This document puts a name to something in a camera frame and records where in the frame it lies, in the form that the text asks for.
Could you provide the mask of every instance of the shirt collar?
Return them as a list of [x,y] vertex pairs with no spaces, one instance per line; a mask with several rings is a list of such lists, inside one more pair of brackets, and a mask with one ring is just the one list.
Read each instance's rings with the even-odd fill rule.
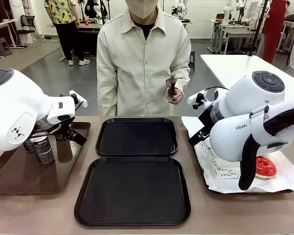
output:
[[[164,12],[158,6],[157,6],[157,9],[158,9],[158,16],[157,16],[154,28],[159,28],[166,34]],[[122,22],[121,33],[127,33],[128,31],[130,31],[132,29],[132,27],[135,27],[135,23],[133,22],[133,20],[131,18],[131,15],[129,13],[129,9],[127,8],[125,10],[125,12],[123,13],[123,22]]]

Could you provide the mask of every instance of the red donut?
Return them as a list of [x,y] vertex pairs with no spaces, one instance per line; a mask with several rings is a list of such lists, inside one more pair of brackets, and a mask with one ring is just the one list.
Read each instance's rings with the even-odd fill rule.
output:
[[256,176],[260,178],[271,178],[276,175],[275,164],[263,156],[256,158]]

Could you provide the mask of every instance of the black pants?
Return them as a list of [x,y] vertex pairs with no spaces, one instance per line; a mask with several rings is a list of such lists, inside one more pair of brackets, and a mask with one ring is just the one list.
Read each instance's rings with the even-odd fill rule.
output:
[[71,50],[73,48],[74,54],[79,58],[79,60],[84,60],[84,52],[78,40],[78,32],[75,21],[71,23],[57,23],[55,28],[57,29],[65,58],[67,60],[72,60]]

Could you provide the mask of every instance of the red object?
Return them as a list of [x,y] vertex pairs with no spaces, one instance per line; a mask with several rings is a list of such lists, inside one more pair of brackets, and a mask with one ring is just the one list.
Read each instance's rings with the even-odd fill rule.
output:
[[276,175],[275,164],[263,156],[256,158],[256,176],[260,178],[271,178]]
[[286,10],[285,5],[285,0],[272,0],[268,13],[270,18],[265,21],[263,28],[265,39],[263,59],[268,63],[273,61],[275,49],[279,43]]

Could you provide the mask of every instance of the hand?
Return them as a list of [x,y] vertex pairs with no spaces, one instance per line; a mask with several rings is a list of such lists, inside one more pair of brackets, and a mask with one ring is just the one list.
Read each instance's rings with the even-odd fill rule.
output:
[[75,21],[75,25],[76,25],[77,28],[79,28],[79,20]]
[[168,98],[168,102],[169,102],[170,104],[175,104],[175,105],[177,105],[177,104],[179,104],[179,103],[182,101],[182,99],[183,99],[183,94],[182,94],[182,91],[180,91],[178,88],[175,88],[174,91],[175,91],[175,95],[178,96],[177,99],[176,99],[176,100],[173,100],[173,99],[171,99],[171,98]]

